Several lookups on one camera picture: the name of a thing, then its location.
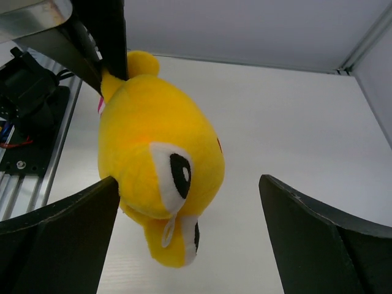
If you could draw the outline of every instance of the black mounting plate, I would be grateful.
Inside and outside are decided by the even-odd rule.
[[[48,105],[55,119],[55,129],[50,134],[35,139],[31,144],[7,149],[0,162],[0,172],[18,176],[45,176],[68,106],[69,96],[70,89],[68,87],[59,86],[57,88],[48,100]],[[20,144],[25,140],[25,137],[15,129],[9,144]],[[25,168],[19,169],[17,167],[19,161],[25,163]]]

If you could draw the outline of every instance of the screw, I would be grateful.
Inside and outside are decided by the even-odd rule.
[[[17,162],[17,168],[19,169],[19,170],[22,170],[22,169],[24,169],[26,167],[26,163],[24,162],[24,161],[18,161]]]

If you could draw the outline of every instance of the metal rail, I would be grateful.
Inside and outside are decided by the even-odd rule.
[[[46,56],[33,50],[28,51],[42,66],[54,73],[63,69]],[[70,99],[45,176],[39,178],[38,176],[10,176],[0,173],[0,221],[20,216],[47,204],[81,84],[82,80],[78,77],[68,78],[60,83],[70,88]],[[0,149],[0,160],[4,152],[4,149]]]

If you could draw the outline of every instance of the white surface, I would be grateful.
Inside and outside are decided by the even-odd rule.
[[[125,1],[129,48],[337,69],[391,0]]]
[[[392,147],[392,27],[359,64],[355,75]]]
[[[185,269],[151,260],[143,232],[119,212],[99,294],[282,294],[258,193],[261,174],[347,212],[392,225],[392,151],[352,77],[161,58],[220,136],[227,174],[200,218]],[[50,202],[98,181],[98,96],[84,86]]]

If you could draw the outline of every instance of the white eye patch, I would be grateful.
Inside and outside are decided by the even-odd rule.
[[[151,143],[162,203],[171,214],[184,205],[192,181],[192,160],[185,150],[168,143]]]

